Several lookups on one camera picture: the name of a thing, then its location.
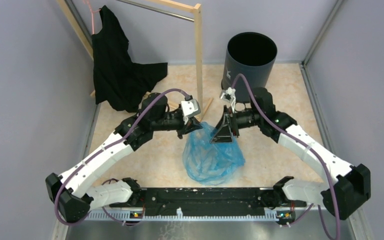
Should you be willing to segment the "blue plastic trash bag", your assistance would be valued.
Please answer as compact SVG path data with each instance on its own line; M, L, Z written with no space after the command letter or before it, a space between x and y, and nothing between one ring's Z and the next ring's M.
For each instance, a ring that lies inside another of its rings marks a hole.
M182 163L193 181L206 186L229 182L236 171L246 163L236 140L228 143L210 143L215 128L207 122L189 134Z

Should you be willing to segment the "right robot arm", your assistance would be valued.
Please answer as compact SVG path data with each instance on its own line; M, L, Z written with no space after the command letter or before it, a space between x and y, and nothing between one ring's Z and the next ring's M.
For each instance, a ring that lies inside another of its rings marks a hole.
M291 201L321 205L333 216L346 220L370 199L369 168L362 163L352 165L314 140L294 118L276 110L273 96L266 88L253 89L251 107L244 110L235 109L235 89L222 90L220 98L230 106L223 107L210 143L231 143L239 137L240 129L257 126L263 135L292 151L322 178L322 182L282 178L273 187L277 205L287 206Z

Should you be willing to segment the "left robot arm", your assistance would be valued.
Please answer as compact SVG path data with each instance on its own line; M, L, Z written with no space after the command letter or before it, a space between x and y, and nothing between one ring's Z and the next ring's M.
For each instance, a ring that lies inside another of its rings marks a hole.
M182 139L201 129L196 119L200 113L199 102L181 89L149 94L137 112L124 119L91 154L69 170L46 177L47 193L57 220L74 226L97 208L112 204L135 208L142 199L136 180L126 177L96 187L94 182L122 158L152 140L154 132L175 131Z

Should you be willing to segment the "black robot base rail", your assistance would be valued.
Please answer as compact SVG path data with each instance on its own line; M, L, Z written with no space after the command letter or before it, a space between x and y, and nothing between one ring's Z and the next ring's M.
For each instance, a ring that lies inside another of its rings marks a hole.
M111 208L138 208L147 217L174 216L180 209L185 217L257 217L269 210L306 207L301 200L288 200L271 187L149 187L135 192L128 202Z

